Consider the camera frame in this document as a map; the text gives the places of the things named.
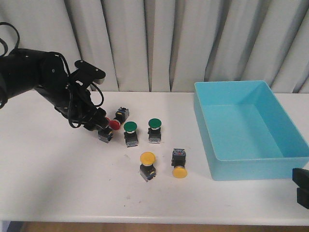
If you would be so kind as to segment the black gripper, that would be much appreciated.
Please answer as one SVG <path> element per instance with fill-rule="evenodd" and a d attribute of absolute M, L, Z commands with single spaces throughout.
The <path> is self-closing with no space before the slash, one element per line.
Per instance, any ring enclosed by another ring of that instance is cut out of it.
<path fill-rule="evenodd" d="M 43 78 L 36 91 L 68 120 L 72 128 L 83 125 L 89 131 L 100 131 L 109 126 L 106 111 L 100 107 L 104 102 L 101 91 L 101 102 L 97 105 L 92 102 L 88 89 L 81 89 L 68 77 Z"/>

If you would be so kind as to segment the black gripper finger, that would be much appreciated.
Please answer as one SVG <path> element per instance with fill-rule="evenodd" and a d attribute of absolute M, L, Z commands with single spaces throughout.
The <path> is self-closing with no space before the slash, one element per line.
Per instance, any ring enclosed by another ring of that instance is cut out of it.
<path fill-rule="evenodd" d="M 302 168 L 293 168 L 292 170 L 292 180 L 300 188 L 309 187 L 309 171 Z"/>
<path fill-rule="evenodd" d="M 303 188 L 297 188 L 297 203 L 306 209 L 309 209 L 309 191 Z"/>

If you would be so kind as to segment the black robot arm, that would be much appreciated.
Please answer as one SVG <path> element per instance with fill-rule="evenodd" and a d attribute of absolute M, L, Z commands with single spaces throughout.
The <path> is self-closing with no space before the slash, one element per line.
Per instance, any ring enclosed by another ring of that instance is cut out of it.
<path fill-rule="evenodd" d="M 106 73 L 86 61 L 74 63 L 70 72 L 62 54 L 17 49 L 0 59 L 0 105 L 15 96 L 36 90 L 48 100 L 73 128 L 104 130 L 109 121 L 101 104 L 91 100 L 89 86 Z"/>

